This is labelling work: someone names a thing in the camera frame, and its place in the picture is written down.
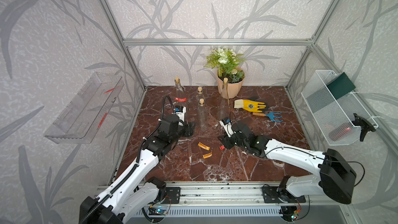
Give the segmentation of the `glass bottle with red label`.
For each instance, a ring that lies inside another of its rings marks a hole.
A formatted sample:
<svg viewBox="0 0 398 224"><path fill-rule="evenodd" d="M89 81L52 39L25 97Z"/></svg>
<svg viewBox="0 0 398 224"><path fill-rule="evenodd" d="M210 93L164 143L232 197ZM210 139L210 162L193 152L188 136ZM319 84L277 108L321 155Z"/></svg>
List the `glass bottle with red label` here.
<svg viewBox="0 0 398 224"><path fill-rule="evenodd" d="M179 77L175 77L175 93L173 97L176 101L177 106L184 107L186 111L189 110L188 96L187 93L185 92L185 89L180 83Z"/></svg>

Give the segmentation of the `tall slim glass bottle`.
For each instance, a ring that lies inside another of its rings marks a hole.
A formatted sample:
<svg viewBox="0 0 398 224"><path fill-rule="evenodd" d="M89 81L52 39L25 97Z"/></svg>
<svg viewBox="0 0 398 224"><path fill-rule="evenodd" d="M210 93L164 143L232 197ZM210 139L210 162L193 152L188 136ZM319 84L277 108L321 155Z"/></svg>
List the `tall slim glass bottle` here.
<svg viewBox="0 0 398 224"><path fill-rule="evenodd" d="M229 95L228 95L228 78L223 79L223 85L218 100L218 120L228 117L229 114Z"/></svg>

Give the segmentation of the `peeled gold label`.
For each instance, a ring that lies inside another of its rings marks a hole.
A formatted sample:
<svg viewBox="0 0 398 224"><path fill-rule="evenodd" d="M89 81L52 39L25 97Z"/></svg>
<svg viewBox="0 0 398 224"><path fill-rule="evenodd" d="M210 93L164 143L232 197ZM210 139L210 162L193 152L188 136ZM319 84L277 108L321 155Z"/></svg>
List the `peeled gold label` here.
<svg viewBox="0 0 398 224"><path fill-rule="evenodd" d="M203 155L203 159L208 159L212 156L212 152Z"/></svg>

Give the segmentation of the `short glass bottle gold label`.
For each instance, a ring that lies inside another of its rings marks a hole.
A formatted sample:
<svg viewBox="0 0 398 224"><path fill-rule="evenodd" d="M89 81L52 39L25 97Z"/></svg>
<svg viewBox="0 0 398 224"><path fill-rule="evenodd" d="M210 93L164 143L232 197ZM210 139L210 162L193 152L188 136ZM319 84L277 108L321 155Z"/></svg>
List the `short glass bottle gold label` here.
<svg viewBox="0 0 398 224"><path fill-rule="evenodd" d="M196 99L197 99L197 103L198 104L200 104L201 99L203 99L203 101L205 101L205 97L204 97L204 94L203 94L203 88L202 87L198 87Z"/></svg>

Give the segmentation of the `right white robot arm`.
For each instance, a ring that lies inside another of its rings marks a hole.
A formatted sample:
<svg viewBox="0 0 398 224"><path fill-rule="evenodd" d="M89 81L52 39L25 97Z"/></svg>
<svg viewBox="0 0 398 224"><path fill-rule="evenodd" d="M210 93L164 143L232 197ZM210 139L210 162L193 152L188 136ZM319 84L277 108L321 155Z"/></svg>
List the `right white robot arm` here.
<svg viewBox="0 0 398 224"><path fill-rule="evenodd" d="M337 203L351 204L357 174L338 151L294 147L255 135L245 123L232 124L229 118L219 123L226 133L218 139L226 149L237 146L258 158L281 161L309 173L299 177L285 176L274 191L278 200L288 203L302 196L327 196Z"/></svg>

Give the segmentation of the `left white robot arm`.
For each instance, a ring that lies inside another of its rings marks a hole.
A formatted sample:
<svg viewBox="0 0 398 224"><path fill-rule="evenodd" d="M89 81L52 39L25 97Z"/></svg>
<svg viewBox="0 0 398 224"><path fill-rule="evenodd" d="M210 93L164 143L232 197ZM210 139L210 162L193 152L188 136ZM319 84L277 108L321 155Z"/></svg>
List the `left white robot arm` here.
<svg viewBox="0 0 398 224"><path fill-rule="evenodd" d="M87 197L80 205L81 224L125 224L149 203L166 197L166 183L152 177L140 182L173 150L181 137L194 134L195 122L183 121L181 114L162 117L154 131L143 138L136 159L96 198Z"/></svg>

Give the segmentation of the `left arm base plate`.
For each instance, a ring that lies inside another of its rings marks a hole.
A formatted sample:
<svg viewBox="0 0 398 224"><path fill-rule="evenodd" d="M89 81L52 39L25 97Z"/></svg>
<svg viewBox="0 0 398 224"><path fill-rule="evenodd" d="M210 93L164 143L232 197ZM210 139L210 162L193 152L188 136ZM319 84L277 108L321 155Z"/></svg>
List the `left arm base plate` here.
<svg viewBox="0 0 398 224"><path fill-rule="evenodd" d="M160 190L160 201L157 203L160 204L179 204L181 196L181 188L180 187L166 187Z"/></svg>

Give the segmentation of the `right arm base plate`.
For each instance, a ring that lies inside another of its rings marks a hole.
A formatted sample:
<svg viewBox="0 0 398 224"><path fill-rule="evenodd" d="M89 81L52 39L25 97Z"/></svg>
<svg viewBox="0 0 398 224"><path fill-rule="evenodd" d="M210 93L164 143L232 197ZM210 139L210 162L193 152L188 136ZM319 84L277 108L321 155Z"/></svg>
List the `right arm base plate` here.
<svg viewBox="0 0 398 224"><path fill-rule="evenodd" d="M304 196L295 197L286 190L265 184L261 187L264 203L306 203Z"/></svg>

